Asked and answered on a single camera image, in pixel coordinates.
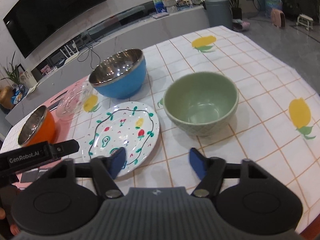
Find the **person hand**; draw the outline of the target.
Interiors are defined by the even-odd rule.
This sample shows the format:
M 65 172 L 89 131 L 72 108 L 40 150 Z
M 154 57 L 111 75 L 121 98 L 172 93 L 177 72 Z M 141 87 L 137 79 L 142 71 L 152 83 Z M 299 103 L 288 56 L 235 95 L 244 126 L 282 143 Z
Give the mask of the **person hand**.
M 1 207 L 1 239 L 11 239 L 19 233 L 20 229 L 11 215 L 11 207 L 9 205 Z

